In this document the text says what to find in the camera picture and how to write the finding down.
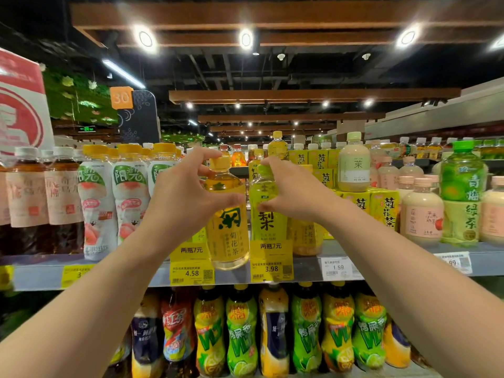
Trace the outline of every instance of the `orange sign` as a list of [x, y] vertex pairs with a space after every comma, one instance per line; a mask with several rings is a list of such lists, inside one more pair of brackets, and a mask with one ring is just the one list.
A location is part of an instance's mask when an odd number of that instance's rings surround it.
[[133, 98], [131, 97], [132, 88], [129, 86], [119, 86], [110, 88], [110, 101], [113, 109], [132, 109]]

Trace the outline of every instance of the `beverage bottle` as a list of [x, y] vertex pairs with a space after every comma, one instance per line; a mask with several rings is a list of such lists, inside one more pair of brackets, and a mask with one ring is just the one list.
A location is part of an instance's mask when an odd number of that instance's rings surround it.
[[289, 160], [294, 164], [308, 164], [308, 151], [303, 143], [294, 143], [294, 149], [289, 150]]
[[496, 155], [495, 140], [485, 139], [483, 141], [483, 146], [481, 147], [480, 151], [482, 159], [495, 159]]
[[233, 145], [234, 152], [233, 155], [231, 156], [231, 164], [233, 167], [244, 167], [247, 165], [247, 162], [245, 160], [245, 155], [243, 154], [242, 150], [242, 145], [237, 143]]
[[108, 160], [115, 163], [119, 160], [119, 149], [108, 149]]
[[98, 261], [117, 248], [117, 213], [112, 193], [112, 164], [105, 145], [84, 145], [86, 160], [78, 168], [84, 216], [84, 257]]
[[132, 378], [160, 378], [163, 374], [163, 320], [156, 293], [148, 291], [131, 321]]
[[390, 139], [380, 140], [380, 147], [385, 151], [385, 156], [392, 159], [398, 159], [401, 156], [401, 146], [396, 142], [390, 142]]
[[73, 159], [78, 164], [81, 164], [85, 161], [84, 152], [82, 150], [75, 149], [73, 152]]
[[257, 167], [261, 164], [261, 160], [264, 158], [263, 155], [263, 149], [254, 149], [254, 159], [249, 162], [249, 183], [257, 177]]
[[219, 149], [222, 152], [222, 156], [231, 156], [229, 151], [227, 151], [227, 145], [219, 145]]
[[119, 160], [112, 171], [112, 191], [116, 198], [119, 234], [117, 245], [138, 228], [149, 205], [147, 167], [140, 145], [118, 145]]
[[186, 154], [184, 154], [184, 146], [183, 145], [178, 145], [177, 147], [177, 156], [182, 160], [185, 158]]
[[170, 287], [161, 299], [166, 378], [198, 376], [193, 333], [192, 294], [186, 287]]
[[409, 144], [409, 137], [400, 137], [399, 145], [401, 146], [401, 155], [400, 158], [412, 156], [413, 158], [416, 155], [416, 145]]
[[317, 373], [322, 362], [318, 341], [322, 303], [312, 282], [300, 282], [294, 286], [290, 312], [294, 331], [294, 367], [298, 373]]
[[380, 369], [385, 362], [382, 339], [387, 311], [365, 282], [355, 296], [355, 321], [352, 345], [357, 366], [364, 371]]
[[423, 170], [415, 165], [415, 158], [407, 156], [403, 158], [403, 166], [399, 169], [400, 176], [412, 176], [415, 178], [423, 177]]
[[142, 148], [140, 158], [145, 162], [148, 167], [152, 160], [152, 149]]
[[173, 143], [155, 143], [153, 145], [152, 160], [147, 168], [150, 196], [154, 194], [154, 185], [159, 173], [179, 163], [176, 150]]
[[365, 192], [369, 187], [369, 167], [371, 158], [369, 150], [359, 144], [360, 132], [347, 134], [348, 145], [338, 158], [338, 187], [347, 192]]
[[255, 344], [257, 304], [248, 284], [235, 284], [226, 302], [226, 316], [229, 330], [229, 371], [236, 378], [252, 376], [258, 362]]
[[[300, 165], [313, 172], [311, 164]], [[315, 256], [322, 252], [324, 229], [314, 222], [287, 218], [287, 240], [292, 240], [292, 253], [299, 256]]]
[[449, 137], [448, 139], [446, 139], [446, 144], [443, 146], [442, 153], [453, 152], [453, 142], [455, 142], [457, 140], [458, 140], [458, 138], [453, 138], [452, 136]]
[[273, 140], [268, 145], [269, 155], [274, 155], [280, 160], [289, 160], [287, 150], [287, 142], [282, 139], [282, 132], [274, 131]]
[[221, 376], [226, 363], [223, 341], [224, 300], [215, 285], [203, 285], [194, 303], [198, 347], [196, 367], [201, 376]]
[[247, 159], [247, 165], [249, 165], [250, 162], [255, 159], [255, 150], [256, 149], [257, 149], [257, 145], [248, 145], [249, 158]]
[[427, 138], [417, 138], [416, 139], [416, 158], [417, 159], [428, 159], [429, 158], [429, 151], [427, 149], [427, 146], [425, 145], [426, 141], [427, 141]]
[[369, 142], [371, 144], [371, 148], [369, 149], [371, 166], [375, 169], [379, 169], [381, 167], [381, 159], [387, 156], [387, 153], [380, 147], [381, 141], [379, 139], [370, 140]]
[[383, 332], [385, 362], [398, 369], [405, 369], [411, 362], [411, 344], [394, 320], [387, 316]]
[[54, 237], [45, 194], [45, 166], [35, 147], [16, 147], [16, 163], [6, 175], [9, 214], [15, 245], [11, 253], [52, 254]]
[[266, 378], [289, 374], [287, 312], [289, 296], [278, 283], [268, 283], [259, 294], [261, 316], [261, 373]]
[[439, 176], [444, 202], [443, 242], [472, 246], [479, 239], [479, 213], [486, 171], [472, 153], [473, 140], [453, 142], [454, 153], [442, 161]]
[[257, 206], [278, 195], [270, 166], [259, 165], [258, 176], [250, 184], [250, 221], [252, 240], [280, 241], [287, 238], [287, 217], [277, 212], [261, 212]]
[[355, 303], [344, 281], [331, 281], [323, 296], [324, 339], [322, 352], [327, 367], [334, 372], [352, 369], [352, 326]]
[[7, 197], [7, 168], [0, 162], [0, 255], [14, 251], [13, 231], [10, 224], [9, 199]]
[[102, 378], [128, 378], [130, 372], [132, 335], [130, 330], [126, 332], [122, 342], [117, 347], [114, 356], [110, 360], [108, 368]]
[[46, 167], [54, 162], [54, 151], [53, 150], [41, 150], [40, 162]]
[[[231, 158], [210, 159], [210, 172], [203, 184], [213, 193], [241, 193], [245, 184], [229, 173]], [[210, 259], [216, 269], [230, 270], [241, 267], [249, 260], [249, 233], [245, 201], [238, 207], [216, 212], [206, 225]]]
[[57, 254], [78, 254], [84, 247], [84, 217], [79, 197], [79, 163], [73, 148], [54, 147], [54, 162], [45, 171], [49, 224]]
[[401, 235], [421, 247], [437, 246], [443, 234], [444, 204], [431, 186], [429, 178], [416, 178], [415, 190], [401, 202]]
[[392, 158], [390, 156], [383, 157], [381, 167], [378, 169], [379, 187], [386, 190], [397, 190], [399, 188], [399, 175], [399, 169], [392, 165]]
[[504, 245], [504, 176], [492, 177], [492, 189], [481, 200], [481, 241]]

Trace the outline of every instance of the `yellow price tag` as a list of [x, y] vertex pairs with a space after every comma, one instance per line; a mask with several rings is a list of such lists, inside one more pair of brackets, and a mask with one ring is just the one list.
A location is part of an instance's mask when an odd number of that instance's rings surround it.
[[185, 242], [170, 254], [170, 285], [214, 285], [215, 269], [206, 243]]
[[92, 268], [92, 265], [66, 265], [63, 267], [63, 273], [61, 274], [61, 287], [63, 289], [71, 286], [75, 281], [80, 279], [86, 273], [88, 273]]
[[14, 267], [12, 265], [0, 265], [0, 290], [8, 290], [12, 287]]
[[250, 241], [250, 280], [292, 281], [292, 241]]

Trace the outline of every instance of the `white price tag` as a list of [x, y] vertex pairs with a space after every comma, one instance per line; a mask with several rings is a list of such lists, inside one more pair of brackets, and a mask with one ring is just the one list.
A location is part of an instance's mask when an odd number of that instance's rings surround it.
[[353, 262], [347, 257], [321, 258], [324, 281], [363, 280]]
[[441, 260], [446, 261], [464, 275], [472, 274], [472, 264], [469, 252], [450, 252], [447, 254], [434, 254]]

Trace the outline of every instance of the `green bottle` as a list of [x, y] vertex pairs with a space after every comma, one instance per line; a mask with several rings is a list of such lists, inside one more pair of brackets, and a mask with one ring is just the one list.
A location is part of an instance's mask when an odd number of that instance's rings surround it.
[[485, 164], [475, 154], [473, 140], [453, 143], [453, 154], [443, 160], [439, 175], [444, 202], [442, 242], [459, 246], [477, 245], [480, 200], [486, 182]]
[[352, 332], [353, 353], [362, 370], [380, 369], [385, 362], [381, 343], [387, 322], [387, 311], [364, 283], [355, 296], [355, 326]]
[[313, 283], [295, 285], [290, 305], [294, 330], [292, 360], [299, 373], [315, 373], [322, 362], [318, 327], [322, 319], [322, 303]]
[[226, 303], [229, 348], [227, 365], [232, 376], [252, 376], [257, 369], [255, 345], [257, 303], [248, 284], [236, 284]]

